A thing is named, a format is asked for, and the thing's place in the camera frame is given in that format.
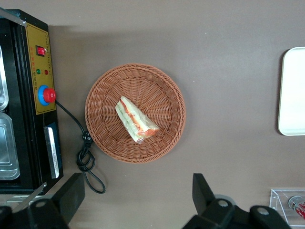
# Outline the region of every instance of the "emergency stop button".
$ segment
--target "emergency stop button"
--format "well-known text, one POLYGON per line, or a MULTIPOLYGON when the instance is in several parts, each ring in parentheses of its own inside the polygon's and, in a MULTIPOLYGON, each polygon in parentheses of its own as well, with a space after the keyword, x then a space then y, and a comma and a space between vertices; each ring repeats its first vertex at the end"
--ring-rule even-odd
POLYGON ((43 106, 54 103, 56 100, 56 93, 54 89, 49 88, 47 85, 43 85, 38 89, 38 99, 43 106))
POLYGON ((44 48, 41 47, 41 46, 37 46, 37 45, 36 45, 36 54, 37 54, 38 56, 44 56, 44 55, 45 55, 45 50, 44 50, 44 48))

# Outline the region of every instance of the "table surface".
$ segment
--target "table surface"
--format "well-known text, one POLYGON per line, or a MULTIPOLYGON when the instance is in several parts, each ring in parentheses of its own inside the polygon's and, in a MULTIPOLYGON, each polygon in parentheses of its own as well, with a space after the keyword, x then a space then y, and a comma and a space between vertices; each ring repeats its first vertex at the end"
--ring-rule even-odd
MULTIPOLYGON (((167 73, 183 94, 182 138, 164 157, 126 164, 92 147, 107 192, 86 197, 72 229, 181 228, 195 213, 193 173, 238 206, 268 205, 272 188, 304 188, 305 137, 277 129, 282 58, 305 46, 303 0, 2 0, 46 22, 57 98, 85 125, 94 82, 120 64, 167 73)), ((81 133, 58 109, 64 178, 81 133)))

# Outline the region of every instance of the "black machine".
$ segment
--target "black machine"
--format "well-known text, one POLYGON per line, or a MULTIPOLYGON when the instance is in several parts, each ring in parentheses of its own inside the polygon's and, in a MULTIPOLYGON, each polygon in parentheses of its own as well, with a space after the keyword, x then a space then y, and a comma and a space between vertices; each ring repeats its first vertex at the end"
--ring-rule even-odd
POLYGON ((48 25, 0 8, 0 194, 63 176, 48 25))
MULTIPOLYGON (((83 178, 74 174, 52 199, 37 200, 17 213, 0 207, 0 228, 67 229, 83 199, 83 178)), ((246 212, 227 199, 215 198, 202 174, 193 175, 193 201, 198 215, 183 229, 290 229, 269 207, 253 206, 246 212)))
POLYGON ((216 198, 202 174, 193 175, 193 201, 198 215, 183 229, 290 229, 272 208, 253 206, 246 212, 216 198))

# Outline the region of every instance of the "sandwich wrapped in plastic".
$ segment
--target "sandwich wrapped in plastic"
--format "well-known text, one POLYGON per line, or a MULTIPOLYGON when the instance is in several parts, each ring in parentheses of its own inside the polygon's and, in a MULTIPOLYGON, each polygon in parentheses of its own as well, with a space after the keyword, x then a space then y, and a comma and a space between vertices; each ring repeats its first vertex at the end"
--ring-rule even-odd
POLYGON ((159 131, 159 127, 124 96, 115 106, 115 110, 136 143, 141 143, 159 131))

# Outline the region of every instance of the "blue button base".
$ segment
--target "blue button base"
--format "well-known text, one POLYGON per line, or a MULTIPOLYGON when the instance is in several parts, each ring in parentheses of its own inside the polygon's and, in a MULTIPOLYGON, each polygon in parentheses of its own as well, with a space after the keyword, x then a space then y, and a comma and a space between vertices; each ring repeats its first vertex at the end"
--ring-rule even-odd
POLYGON ((50 103, 47 103, 46 101, 44 101, 44 98, 43 98, 43 91, 44 89, 48 88, 47 85, 42 85, 39 89, 38 89, 38 100, 39 102, 43 105, 43 106, 47 106, 49 105, 50 103))

